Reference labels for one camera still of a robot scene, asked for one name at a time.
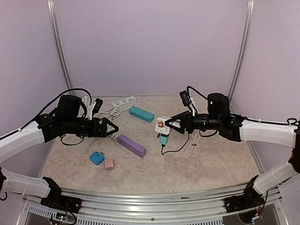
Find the pink plug adapter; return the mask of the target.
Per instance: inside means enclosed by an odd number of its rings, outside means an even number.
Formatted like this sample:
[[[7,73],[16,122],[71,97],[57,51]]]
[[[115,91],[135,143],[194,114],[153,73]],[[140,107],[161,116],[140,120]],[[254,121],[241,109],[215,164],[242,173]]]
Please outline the pink plug adapter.
[[[115,169],[115,163],[113,159],[105,159],[105,170],[112,171]]]

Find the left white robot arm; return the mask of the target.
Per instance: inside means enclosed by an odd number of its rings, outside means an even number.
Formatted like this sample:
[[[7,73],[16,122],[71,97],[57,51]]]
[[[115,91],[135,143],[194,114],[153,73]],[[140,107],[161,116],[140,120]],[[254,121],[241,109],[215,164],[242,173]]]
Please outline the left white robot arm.
[[[63,138],[67,134],[82,139],[98,138],[108,137],[119,130],[108,118],[94,116],[103,104],[103,100],[99,98],[89,106],[73,95],[61,95],[56,100],[58,105],[49,114],[40,112],[27,125],[0,138],[1,162],[30,147],[57,137]],[[33,178],[4,168],[0,170],[0,191],[47,199],[57,209],[66,203],[61,188],[51,178]]]

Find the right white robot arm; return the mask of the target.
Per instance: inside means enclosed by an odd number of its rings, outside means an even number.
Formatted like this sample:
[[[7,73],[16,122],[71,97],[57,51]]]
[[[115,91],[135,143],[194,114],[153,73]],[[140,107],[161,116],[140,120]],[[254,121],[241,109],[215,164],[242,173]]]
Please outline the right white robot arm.
[[[240,204],[250,208],[258,200],[258,195],[284,183],[300,173],[300,123],[290,118],[286,123],[249,119],[232,114],[229,99],[221,93],[207,96],[207,114],[186,111],[165,121],[165,125],[184,134],[194,130],[215,130],[223,138],[241,142],[256,141],[273,143],[292,149],[291,157],[267,172],[253,178],[240,197]]]

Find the blue plug adapter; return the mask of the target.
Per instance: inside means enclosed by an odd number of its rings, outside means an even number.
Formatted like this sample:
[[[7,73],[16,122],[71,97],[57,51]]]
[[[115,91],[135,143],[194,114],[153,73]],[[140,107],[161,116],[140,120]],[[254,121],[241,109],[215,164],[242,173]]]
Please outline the blue plug adapter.
[[[104,162],[105,156],[103,152],[95,151],[90,155],[90,161],[95,165],[100,165]]]

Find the white cube socket with sticker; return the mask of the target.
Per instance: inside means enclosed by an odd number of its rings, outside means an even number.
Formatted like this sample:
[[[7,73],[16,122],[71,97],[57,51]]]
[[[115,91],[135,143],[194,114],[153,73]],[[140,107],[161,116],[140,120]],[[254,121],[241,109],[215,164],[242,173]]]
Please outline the white cube socket with sticker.
[[[170,117],[166,117],[166,116],[158,117],[155,124],[155,132],[161,135],[169,135],[170,128],[165,125],[165,122],[169,119]]]

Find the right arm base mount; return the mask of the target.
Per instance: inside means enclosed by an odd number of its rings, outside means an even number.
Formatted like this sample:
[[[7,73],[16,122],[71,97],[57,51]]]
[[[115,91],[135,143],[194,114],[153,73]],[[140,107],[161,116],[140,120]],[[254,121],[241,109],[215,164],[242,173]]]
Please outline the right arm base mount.
[[[227,213],[264,205],[265,201],[262,194],[257,193],[253,188],[254,181],[257,177],[258,175],[250,180],[241,195],[233,195],[224,199],[225,209]]]

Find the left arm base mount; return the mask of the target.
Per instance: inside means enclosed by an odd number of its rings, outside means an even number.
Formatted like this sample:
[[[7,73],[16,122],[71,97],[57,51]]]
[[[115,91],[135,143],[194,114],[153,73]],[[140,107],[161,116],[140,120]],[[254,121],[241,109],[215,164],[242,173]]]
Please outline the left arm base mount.
[[[82,199],[77,197],[71,197],[62,195],[62,190],[58,184],[51,178],[43,177],[47,182],[50,192],[46,198],[41,199],[41,204],[49,208],[63,210],[65,212],[78,213],[81,205]]]

